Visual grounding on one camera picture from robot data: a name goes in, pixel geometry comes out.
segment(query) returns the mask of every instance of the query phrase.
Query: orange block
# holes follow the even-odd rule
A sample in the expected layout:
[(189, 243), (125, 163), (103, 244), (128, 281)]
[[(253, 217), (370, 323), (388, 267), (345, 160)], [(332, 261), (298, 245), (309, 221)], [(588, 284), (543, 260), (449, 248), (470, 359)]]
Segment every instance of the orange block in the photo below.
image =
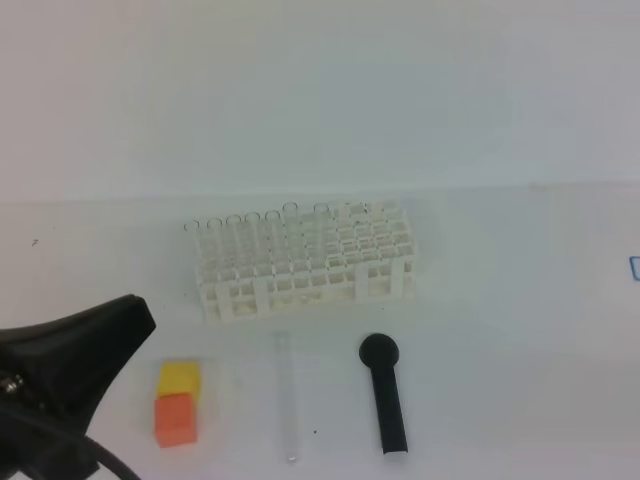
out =
[(181, 393), (156, 399), (155, 436), (162, 448), (198, 441), (196, 407), (191, 395)]

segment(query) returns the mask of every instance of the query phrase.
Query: black handle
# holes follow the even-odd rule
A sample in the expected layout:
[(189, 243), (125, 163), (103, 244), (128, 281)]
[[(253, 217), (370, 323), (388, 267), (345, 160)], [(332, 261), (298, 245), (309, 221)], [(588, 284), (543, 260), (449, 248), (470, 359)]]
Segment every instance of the black handle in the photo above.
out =
[(360, 346), (360, 359), (371, 369), (382, 451), (407, 452), (398, 385), (393, 366), (400, 358), (396, 343), (382, 333), (369, 335)]
[(404, 433), (400, 397), (393, 367), (373, 367), (371, 378), (373, 393), (376, 396), (382, 451), (384, 453), (407, 452), (407, 437)]

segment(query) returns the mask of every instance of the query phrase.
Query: black cable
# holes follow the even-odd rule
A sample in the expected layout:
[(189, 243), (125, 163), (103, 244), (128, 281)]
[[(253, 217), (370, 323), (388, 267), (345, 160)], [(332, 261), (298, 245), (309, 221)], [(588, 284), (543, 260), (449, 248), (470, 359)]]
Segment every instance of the black cable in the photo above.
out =
[(111, 470), (120, 480), (141, 480), (122, 460), (109, 450), (85, 434), (74, 431), (62, 422), (51, 419), (41, 413), (2, 401), (0, 401), (0, 414), (7, 415), (26, 425), (44, 430), (84, 450), (106, 469)]

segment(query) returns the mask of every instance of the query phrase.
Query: test tube rack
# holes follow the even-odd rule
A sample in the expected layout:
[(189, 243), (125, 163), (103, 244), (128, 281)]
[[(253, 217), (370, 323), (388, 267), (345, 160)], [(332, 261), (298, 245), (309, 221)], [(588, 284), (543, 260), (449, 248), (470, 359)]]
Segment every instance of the test tube rack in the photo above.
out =
[(195, 222), (196, 279), (214, 323), (261, 318), (319, 303), (409, 297), (416, 243), (395, 201), (290, 202)]

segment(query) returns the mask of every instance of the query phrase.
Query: yellow block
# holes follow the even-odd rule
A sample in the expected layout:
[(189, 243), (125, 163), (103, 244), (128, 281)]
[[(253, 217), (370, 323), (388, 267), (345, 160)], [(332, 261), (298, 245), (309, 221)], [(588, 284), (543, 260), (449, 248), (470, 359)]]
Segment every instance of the yellow block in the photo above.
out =
[(189, 393), (200, 399), (200, 365), (197, 362), (166, 362), (158, 380), (158, 397)]

